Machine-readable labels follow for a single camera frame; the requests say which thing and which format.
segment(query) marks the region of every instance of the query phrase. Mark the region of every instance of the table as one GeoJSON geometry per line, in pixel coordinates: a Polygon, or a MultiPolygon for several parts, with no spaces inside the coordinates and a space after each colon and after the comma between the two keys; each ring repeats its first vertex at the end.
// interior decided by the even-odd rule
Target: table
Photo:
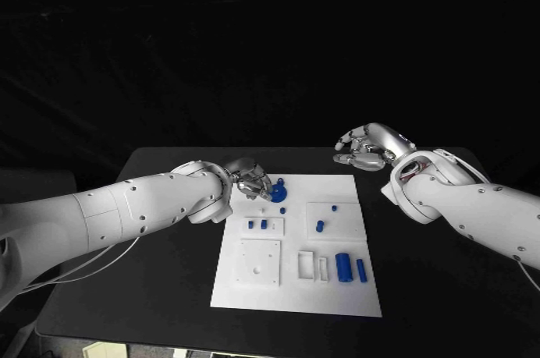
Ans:
{"type": "MultiPolygon", "coordinates": [[[[446,150],[479,166],[466,149],[446,150]]],[[[535,356],[540,293],[514,261],[457,235],[443,219],[413,222],[379,193],[390,168],[362,172],[333,163],[333,154],[332,148],[141,148],[118,180],[190,160],[223,165],[245,156],[268,173],[353,174],[381,319],[210,308],[225,223],[184,219],[144,236],[107,270],[57,286],[37,333],[265,356],[535,356]]]]}

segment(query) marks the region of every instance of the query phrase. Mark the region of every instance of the blue object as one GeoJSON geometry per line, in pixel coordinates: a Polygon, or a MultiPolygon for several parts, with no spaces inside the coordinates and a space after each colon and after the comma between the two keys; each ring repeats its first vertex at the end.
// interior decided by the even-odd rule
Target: blue object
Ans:
{"type": "Polygon", "coordinates": [[[368,282],[368,277],[365,276],[364,261],[361,259],[356,259],[356,267],[358,267],[359,281],[368,282]]]}
{"type": "Polygon", "coordinates": [[[270,193],[274,204],[278,204],[287,198],[287,190],[284,189],[283,185],[284,185],[284,181],[281,178],[278,178],[277,184],[273,184],[273,191],[270,193]]]}
{"type": "Polygon", "coordinates": [[[323,221],[322,220],[317,221],[317,228],[316,229],[317,229],[319,233],[323,231],[323,221]]]}
{"type": "Polygon", "coordinates": [[[351,259],[346,253],[335,254],[339,282],[352,282],[351,259]]]}

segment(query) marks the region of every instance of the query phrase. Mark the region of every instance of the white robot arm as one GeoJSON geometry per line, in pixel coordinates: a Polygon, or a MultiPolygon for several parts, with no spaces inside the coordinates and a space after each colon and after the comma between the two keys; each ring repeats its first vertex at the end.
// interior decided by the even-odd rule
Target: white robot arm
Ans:
{"type": "Polygon", "coordinates": [[[491,184],[446,151],[417,151],[414,144],[378,123],[351,130],[335,150],[346,143],[351,153],[336,154],[333,160],[366,171],[391,164],[390,182],[381,191],[411,219],[427,224],[443,216],[465,237],[540,269],[540,197],[491,184]]]}
{"type": "Polygon", "coordinates": [[[218,223],[232,213],[232,183],[271,200],[273,184],[244,158],[225,168],[192,161],[160,173],[95,190],[0,205],[0,310],[47,269],[66,260],[171,226],[218,223]]]}

